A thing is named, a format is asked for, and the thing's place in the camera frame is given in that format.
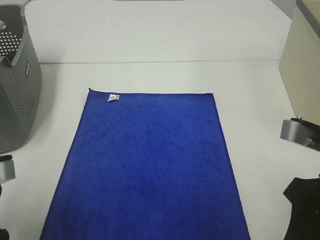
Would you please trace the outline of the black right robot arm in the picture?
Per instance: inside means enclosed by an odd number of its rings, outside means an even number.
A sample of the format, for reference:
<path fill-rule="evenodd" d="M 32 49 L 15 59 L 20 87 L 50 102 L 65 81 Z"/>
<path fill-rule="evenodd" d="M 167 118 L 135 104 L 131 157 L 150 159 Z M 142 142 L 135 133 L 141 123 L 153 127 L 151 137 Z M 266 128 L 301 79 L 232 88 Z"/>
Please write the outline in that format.
<path fill-rule="evenodd" d="M 320 126 L 302 117 L 285 119 L 280 138 L 306 148 L 320 150 Z M 320 178 L 294 177 L 283 195 L 291 203 L 291 215 L 285 240 L 320 238 Z"/>

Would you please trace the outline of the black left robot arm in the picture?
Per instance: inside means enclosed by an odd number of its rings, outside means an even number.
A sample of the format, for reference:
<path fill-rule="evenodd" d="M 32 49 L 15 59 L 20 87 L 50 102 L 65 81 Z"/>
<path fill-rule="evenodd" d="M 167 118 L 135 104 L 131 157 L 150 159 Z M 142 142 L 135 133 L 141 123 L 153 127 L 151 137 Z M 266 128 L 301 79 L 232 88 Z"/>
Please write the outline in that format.
<path fill-rule="evenodd" d="M 2 195 L 2 184 L 16 178 L 15 166 L 12 155 L 0 156 L 0 196 Z M 9 240 L 10 234 L 5 228 L 0 228 L 0 239 Z"/>

